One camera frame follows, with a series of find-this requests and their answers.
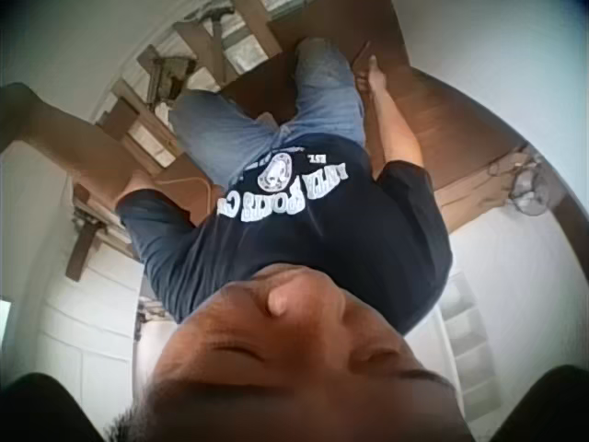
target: leg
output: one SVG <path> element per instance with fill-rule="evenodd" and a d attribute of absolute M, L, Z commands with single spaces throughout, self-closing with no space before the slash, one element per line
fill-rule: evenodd
<path fill-rule="evenodd" d="M 220 95 L 201 90 L 182 94 L 170 121 L 192 161 L 226 189 L 248 164 L 271 150 L 278 136 Z"/>
<path fill-rule="evenodd" d="M 305 134 L 336 134 L 364 147 L 364 107 L 348 61 L 322 39 L 306 39 L 296 50 L 298 114 L 286 124 L 287 141 Z"/>
<path fill-rule="evenodd" d="M 24 85 L 0 89 L 0 127 L 3 131 L 5 127 L 14 128 L 0 140 L 0 153 L 11 141 L 24 141 L 73 175 L 110 208 L 132 176 L 141 174 L 141 166 L 116 140 L 94 124 L 43 102 Z"/>

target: sleeve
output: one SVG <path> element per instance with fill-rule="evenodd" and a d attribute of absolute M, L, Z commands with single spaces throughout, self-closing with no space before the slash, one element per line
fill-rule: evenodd
<path fill-rule="evenodd" d="M 452 251 L 442 214 L 433 195 L 432 180 L 428 172 L 419 166 L 392 161 L 385 165 L 376 181 L 384 193 L 394 200 L 400 212 L 409 221 L 412 243 L 422 256 L 421 283 L 427 287 L 427 295 L 421 293 L 419 305 L 408 308 L 404 321 L 410 329 L 437 302 L 444 290 L 450 268 Z"/>
<path fill-rule="evenodd" d="M 145 265 L 145 274 L 164 308 L 178 320 L 181 299 L 178 279 L 186 255 L 198 234 L 190 214 L 178 207 L 162 192 L 140 190 L 119 201 L 116 208 L 123 225 L 131 235 L 133 246 Z"/>

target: blue jeans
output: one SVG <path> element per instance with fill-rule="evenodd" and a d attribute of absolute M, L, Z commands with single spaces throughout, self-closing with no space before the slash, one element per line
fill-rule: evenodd
<path fill-rule="evenodd" d="M 345 57 L 330 42 L 297 49 L 297 115 L 278 130 L 208 91 L 183 93 L 170 113 L 180 146 L 213 181 L 228 188 L 257 158 L 306 134 L 336 134 L 364 147 L 364 108 Z"/>

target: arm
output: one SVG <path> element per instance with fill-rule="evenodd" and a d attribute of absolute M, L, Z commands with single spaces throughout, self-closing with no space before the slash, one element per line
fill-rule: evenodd
<path fill-rule="evenodd" d="M 375 56 L 370 57 L 368 70 L 358 75 L 357 82 L 361 91 L 370 92 L 375 106 L 385 161 L 401 160 L 423 167 L 422 148 L 388 93 L 387 77 Z"/>
<path fill-rule="evenodd" d="M 28 87 L 0 89 L 0 153 L 11 141 L 32 145 L 110 209 L 127 193 L 156 189 L 149 175 L 102 129 L 50 106 Z"/>

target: t-shirt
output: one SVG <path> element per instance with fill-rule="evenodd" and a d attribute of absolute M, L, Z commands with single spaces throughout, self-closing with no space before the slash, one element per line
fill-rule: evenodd
<path fill-rule="evenodd" d="M 428 173 L 393 161 L 374 180 L 366 152 L 332 135 L 259 158 L 199 227 L 157 191 L 132 192 L 117 210 L 178 322 L 226 283 L 290 263 L 326 273 L 406 333 L 441 295 L 452 261 Z"/>

